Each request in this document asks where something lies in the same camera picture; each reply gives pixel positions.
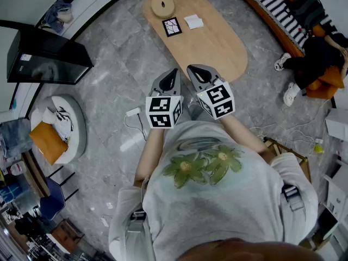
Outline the black white striped blanket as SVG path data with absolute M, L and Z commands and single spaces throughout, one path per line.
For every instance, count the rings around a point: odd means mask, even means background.
M 286 52 L 302 56 L 304 43 L 310 36 L 325 36 L 336 30 L 325 11 L 325 18 L 311 30 L 305 30 L 290 13 L 287 2 L 290 0 L 245 0 L 268 24 Z

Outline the orange sofa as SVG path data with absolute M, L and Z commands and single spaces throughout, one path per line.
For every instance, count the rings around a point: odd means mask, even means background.
M 348 38 L 337 31 L 320 0 L 245 0 L 285 49 L 275 69 L 295 72 L 284 94 L 290 105 L 303 91 L 330 99 L 348 79 Z

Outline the black flat screen television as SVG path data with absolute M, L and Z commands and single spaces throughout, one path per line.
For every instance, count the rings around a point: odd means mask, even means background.
M 75 85 L 94 66 L 73 40 L 19 22 L 0 20 L 0 26 L 18 30 L 8 54 L 9 83 Z

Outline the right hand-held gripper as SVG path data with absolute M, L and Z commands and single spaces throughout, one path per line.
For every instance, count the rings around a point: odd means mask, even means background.
M 215 120 L 234 112 L 234 96 L 228 82 L 218 78 L 211 66 L 191 64 L 187 74 L 195 88 L 201 107 Z

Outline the round woven beige mat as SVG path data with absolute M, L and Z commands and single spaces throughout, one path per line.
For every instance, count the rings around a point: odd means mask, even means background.
M 151 9 L 159 18 L 169 18 L 175 12 L 173 0 L 151 0 Z

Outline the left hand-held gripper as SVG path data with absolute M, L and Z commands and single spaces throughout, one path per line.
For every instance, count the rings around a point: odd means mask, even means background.
M 153 82 L 152 91 L 146 97 L 146 117 L 151 129 L 170 129 L 181 115 L 181 73 L 179 69 L 171 69 Z

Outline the grey flower print shirt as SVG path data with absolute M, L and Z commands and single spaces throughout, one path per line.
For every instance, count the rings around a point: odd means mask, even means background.
M 317 194 L 292 153 L 267 163 L 216 123 L 187 121 L 166 132 L 151 177 L 120 189 L 109 251 L 117 261 L 178 261 L 230 238 L 298 245 L 317 217 Z

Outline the blue chair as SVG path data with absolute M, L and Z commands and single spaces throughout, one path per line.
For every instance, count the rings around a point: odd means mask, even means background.
M 75 174 L 75 172 L 71 173 L 65 180 L 58 184 L 51 177 L 55 175 L 57 172 L 59 172 L 62 168 L 63 166 L 59 167 L 48 177 L 46 177 L 46 184 L 49 190 L 49 196 L 40 198 L 40 213 L 43 218 L 49 221 L 53 220 L 55 216 L 64 209 L 66 201 L 70 199 L 79 190 L 76 189 L 67 198 L 65 198 L 61 187 Z

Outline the wooden slatted stool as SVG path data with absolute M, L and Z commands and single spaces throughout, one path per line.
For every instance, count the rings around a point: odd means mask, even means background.
M 275 153 L 277 156 L 283 154 L 283 153 L 292 153 L 300 162 L 300 168 L 302 169 L 304 175 L 306 178 L 312 182 L 311 174 L 310 174 L 310 167 L 309 167 L 309 161 L 307 157 L 304 157 L 300 155 L 299 153 L 296 153 L 293 149 L 287 148 L 286 146 L 280 144 L 276 140 L 272 138 L 263 138 L 263 142 L 265 143 L 266 147 L 271 150 L 271 152 Z

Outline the person's right forearm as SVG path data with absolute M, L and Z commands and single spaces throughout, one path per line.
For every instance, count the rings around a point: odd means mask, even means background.
M 260 138 L 246 128 L 232 114 L 220 118 L 219 121 L 235 142 L 257 152 L 267 163 L 270 163 L 276 156 L 265 146 Z

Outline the black framed patterned picture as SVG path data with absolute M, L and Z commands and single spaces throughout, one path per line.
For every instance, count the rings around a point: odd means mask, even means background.
M 171 36 L 175 36 L 178 34 L 182 34 L 182 30 L 178 23 L 176 17 L 169 18 L 167 20 L 162 21 L 166 36 L 169 38 Z

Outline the round white ottoman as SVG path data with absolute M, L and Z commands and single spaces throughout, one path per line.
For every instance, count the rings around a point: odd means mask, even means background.
M 58 110 L 59 108 L 66 110 L 73 126 L 73 131 L 67 142 L 67 151 L 54 164 L 67 164 L 78 159 L 84 153 L 86 147 L 86 124 L 80 106 L 69 95 L 47 97 L 31 114 L 30 122 L 32 129 L 42 121 L 46 108 L 49 110 Z

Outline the white folded paper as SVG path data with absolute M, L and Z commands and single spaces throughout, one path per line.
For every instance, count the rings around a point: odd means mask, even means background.
M 204 26 L 203 20 L 199 18 L 196 14 L 187 16 L 184 18 L 184 20 L 186 21 L 189 29 L 196 29 Z

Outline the person's left forearm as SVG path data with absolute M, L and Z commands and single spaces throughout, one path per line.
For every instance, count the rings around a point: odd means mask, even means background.
M 146 178 L 150 178 L 158 166 L 164 145 L 164 129 L 151 129 L 142 151 L 133 185 L 141 187 Z

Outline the white cardboard box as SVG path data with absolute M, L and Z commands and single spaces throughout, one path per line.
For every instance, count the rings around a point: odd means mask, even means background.
M 348 110 L 332 108 L 325 118 L 328 134 L 348 142 Z

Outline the wooden coffee table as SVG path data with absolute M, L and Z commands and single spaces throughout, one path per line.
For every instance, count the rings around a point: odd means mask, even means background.
M 222 78 L 232 82 L 247 68 L 247 51 L 234 30 L 207 0 L 173 0 L 174 17 L 182 34 L 167 37 L 162 19 L 151 9 L 151 0 L 145 0 L 143 13 L 183 71 L 191 64 L 208 65 Z M 196 14 L 204 26 L 189 29 L 185 17 Z

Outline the white leaf print cushion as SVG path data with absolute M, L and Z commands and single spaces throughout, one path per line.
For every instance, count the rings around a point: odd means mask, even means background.
M 73 132 L 73 123 L 70 114 L 63 107 L 58 107 L 54 113 L 46 108 L 42 121 L 51 125 L 57 131 L 60 138 L 65 143 L 68 143 Z

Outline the orange square cushion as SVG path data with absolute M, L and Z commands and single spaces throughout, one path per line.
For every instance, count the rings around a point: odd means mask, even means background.
M 50 165 L 53 165 L 68 149 L 67 143 L 61 139 L 51 124 L 41 121 L 29 136 Z

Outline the white shelf unit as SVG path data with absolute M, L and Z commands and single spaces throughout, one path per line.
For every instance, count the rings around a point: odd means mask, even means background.
M 338 158 L 332 176 L 324 174 L 328 182 L 327 200 L 325 207 L 338 222 L 348 215 L 348 164 Z

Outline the pile of blue grey clothes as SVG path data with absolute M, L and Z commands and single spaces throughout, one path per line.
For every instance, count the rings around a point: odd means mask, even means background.
M 40 29 L 60 34 L 64 29 L 64 24 L 69 24 L 73 20 L 71 8 L 71 3 L 57 0 L 43 17 Z

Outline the light blue jeans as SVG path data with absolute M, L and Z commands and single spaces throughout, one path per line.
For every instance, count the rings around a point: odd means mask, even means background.
M 190 100 L 183 98 L 182 107 L 183 111 L 179 118 L 179 123 L 187 121 L 206 121 L 208 118 L 206 112 L 194 98 L 191 98 Z

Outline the dark grey backpack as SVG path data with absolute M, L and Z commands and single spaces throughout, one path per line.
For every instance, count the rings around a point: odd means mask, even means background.
M 288 1 L 290 13 L 305 30 L 311 30 L 325 18 L 325 10 L 319 0 Z

